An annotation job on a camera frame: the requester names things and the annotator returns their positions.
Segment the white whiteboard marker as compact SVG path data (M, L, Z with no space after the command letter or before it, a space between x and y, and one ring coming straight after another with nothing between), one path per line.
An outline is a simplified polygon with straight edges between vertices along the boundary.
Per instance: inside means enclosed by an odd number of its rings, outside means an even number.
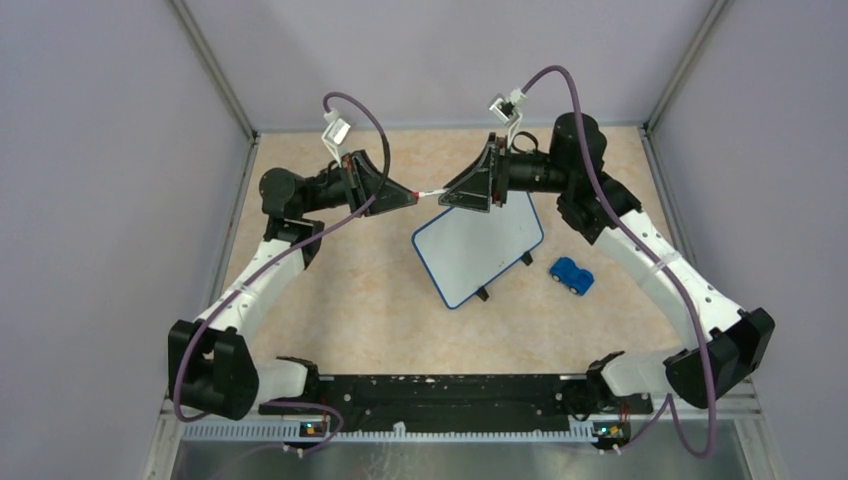
M425 191L413 191L413 196L416 199L428 198L428 197L436 197L443 195L447 192L446 189L434 189L434 190L425 190Z

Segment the blue framed whiteboard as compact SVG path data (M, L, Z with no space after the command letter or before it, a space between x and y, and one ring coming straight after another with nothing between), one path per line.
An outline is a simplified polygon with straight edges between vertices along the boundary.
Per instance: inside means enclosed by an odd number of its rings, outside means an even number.
M512 193L489 213L444 210L413 232L411 244L443 304L455 310L544 238L531 195Z

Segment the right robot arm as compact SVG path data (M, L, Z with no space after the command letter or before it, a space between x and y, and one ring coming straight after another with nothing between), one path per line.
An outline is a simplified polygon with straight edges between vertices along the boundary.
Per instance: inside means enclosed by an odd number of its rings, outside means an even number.
M513 192L556 195L563 221L632 278L681 342L593 362L589 404L612 412L627 396L657 393L709 409L759 367L775 321L765 309L745 309L720 293L669 243L637 197L604 172L606 148L606 136L586 114L560 115L548 151L517 152L492 133L438 202L489 212Z

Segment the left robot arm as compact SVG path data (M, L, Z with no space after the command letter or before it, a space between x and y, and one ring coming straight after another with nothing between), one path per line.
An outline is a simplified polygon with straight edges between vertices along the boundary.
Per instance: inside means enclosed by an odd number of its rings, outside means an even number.
M419 200L418 193L378 172L363 150L311 177L272 168L262 175L259 193L267 224L252 259L197 319L179 320L168 333L168 392L183 421L191 419L186 408L196 410L197 419L240 420L277 399L297 413L314 410L321 397L314 364L280 357L259 365L249 349L283 290L317 256L322 239L347 223L327 226L306 216L347 206L355 219Z

